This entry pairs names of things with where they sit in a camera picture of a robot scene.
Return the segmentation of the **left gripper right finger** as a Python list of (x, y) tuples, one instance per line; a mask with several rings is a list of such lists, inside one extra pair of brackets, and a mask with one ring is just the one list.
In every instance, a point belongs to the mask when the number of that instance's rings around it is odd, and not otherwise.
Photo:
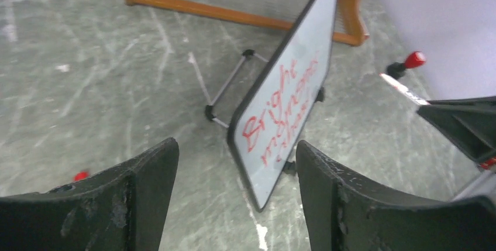
[(312, 250), (494, 250), (495, 196), (443, 202), (380, 184), (302, 140), (296, 150)]

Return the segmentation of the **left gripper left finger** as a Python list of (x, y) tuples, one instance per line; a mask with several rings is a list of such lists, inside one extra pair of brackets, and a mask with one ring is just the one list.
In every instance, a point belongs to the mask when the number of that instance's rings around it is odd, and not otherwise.
[(179, 155), (170, 137), (81, 181), (1, 198), (1, 249), (158, 250)]

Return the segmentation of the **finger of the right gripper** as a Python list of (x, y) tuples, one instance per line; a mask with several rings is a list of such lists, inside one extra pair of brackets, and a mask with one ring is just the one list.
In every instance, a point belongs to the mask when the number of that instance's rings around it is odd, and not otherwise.
[(417, 114), (477, 164), (495, 164), (495, 97), (430, 100)]

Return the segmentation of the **red marker cap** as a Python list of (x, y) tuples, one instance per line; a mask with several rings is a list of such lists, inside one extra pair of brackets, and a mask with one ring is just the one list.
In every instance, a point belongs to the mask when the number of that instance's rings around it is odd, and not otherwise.
[(89, 176), (90, 172), (88, 170), (80, 171), (73, 177), (73, 182), (81, 181), (85, 178), (88, 178)]

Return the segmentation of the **red whiteboard marker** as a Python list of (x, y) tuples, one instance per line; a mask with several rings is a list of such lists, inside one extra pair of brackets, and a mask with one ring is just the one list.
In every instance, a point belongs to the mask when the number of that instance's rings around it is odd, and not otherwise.
[(394, 87), (399, 93), (401, 93), (403, 96), (411, 100), (417, 105), (429, 105), (430, 103), (421, 98), (420, 96), (416, 95), (414, 92), (412, 92), (408, 87), (405, 85), (401, 84), (399, 81), (396, 79), (392, 78), (390, 75), (380, 73), (380, 77), (387, 82), (389, 85)]

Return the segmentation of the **whiteboard with black frame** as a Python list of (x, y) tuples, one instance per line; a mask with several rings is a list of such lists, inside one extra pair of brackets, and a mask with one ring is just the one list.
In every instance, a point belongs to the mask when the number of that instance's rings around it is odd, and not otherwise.
[(227, 130), (229, 150), (256, 211), (262, 212), (315, 103), (325, 97), (337, 0), (309, 0), (241, 103)]

